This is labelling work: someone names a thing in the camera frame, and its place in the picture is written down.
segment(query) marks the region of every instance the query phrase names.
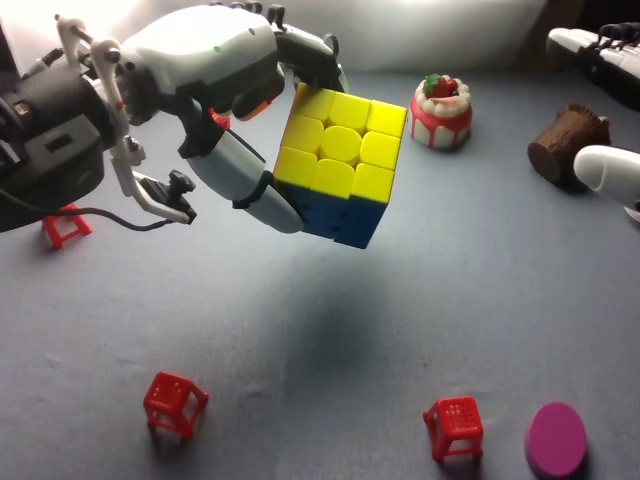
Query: white wall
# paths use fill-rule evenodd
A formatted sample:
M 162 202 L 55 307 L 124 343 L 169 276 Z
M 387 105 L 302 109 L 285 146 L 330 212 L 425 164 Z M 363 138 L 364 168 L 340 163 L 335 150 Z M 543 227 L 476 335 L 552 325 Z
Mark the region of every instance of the white wall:
M 53 48 L 53 15 L 79 16 L 124 40 L 154 18 L 197 0 L 0 0 L 19 68 Z M 338 36 L 347 71 L 418 72 L 508 62 L 546 0 L 280 0 L 286 22 Z

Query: yellow cube face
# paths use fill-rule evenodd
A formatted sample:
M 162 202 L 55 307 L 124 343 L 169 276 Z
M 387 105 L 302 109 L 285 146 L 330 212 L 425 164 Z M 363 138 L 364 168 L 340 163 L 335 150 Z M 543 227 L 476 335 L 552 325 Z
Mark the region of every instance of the yellow cube face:
M 301 83 L 274 168 L 304 231 L 366 248 L 391 199 L 407 110 Z

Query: gray table surface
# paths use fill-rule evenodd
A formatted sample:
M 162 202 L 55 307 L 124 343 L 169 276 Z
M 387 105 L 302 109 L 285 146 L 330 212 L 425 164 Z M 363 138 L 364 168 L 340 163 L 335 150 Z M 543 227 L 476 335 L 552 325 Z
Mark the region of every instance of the gray table surface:
M 589 433 L 591 478 L 640 475 L 640 229 L 530 167 L 527 144 L 570 102 L 640 147 L 640 117 L 572 76 L 467 75 L 473 137 L 455 154 L 405 130 L 391 206 L 366 251 L 271 231 L 201 182 L 190 226 L 101 218 L 57 253 L 38 225 L 0 244 L 1 479 L 532 478 L 523 438 L 566 401 Z M 417 76 L 353 75 L 404 105 Z M 291 89 L 237 131 L 270 166 Z M 190 172 L 177 120 L 137 128 L 164 179 Z M 153 217 L 107 178 L 78 202 Z M 152 441 L 156 372 L 211 393 L 194 439 Z M 485 456 L 439 468 L 422 411 L 471 394 Z

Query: purple disc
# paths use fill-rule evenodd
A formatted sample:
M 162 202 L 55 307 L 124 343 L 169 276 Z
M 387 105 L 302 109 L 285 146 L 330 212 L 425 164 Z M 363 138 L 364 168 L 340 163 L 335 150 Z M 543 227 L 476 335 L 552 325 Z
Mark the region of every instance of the purple disc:
M 587 455 L 587 432 L 576 411 L 550 403 L 533 417 L 525 439 L 527 461 L 539 476 L 562 479 L 575 475 Z

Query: black knob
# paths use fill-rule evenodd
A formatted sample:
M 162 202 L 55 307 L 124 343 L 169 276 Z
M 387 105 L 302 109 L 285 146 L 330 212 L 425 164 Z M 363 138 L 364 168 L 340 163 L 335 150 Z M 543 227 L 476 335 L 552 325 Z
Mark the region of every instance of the black knob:
M 184 173 L 178 170 L 172 170 L 169 173 L 169 191 L 167 194 L 172 200 L 180 199 L 183 194 L 193 192 L 195 188 L 196 184 Z

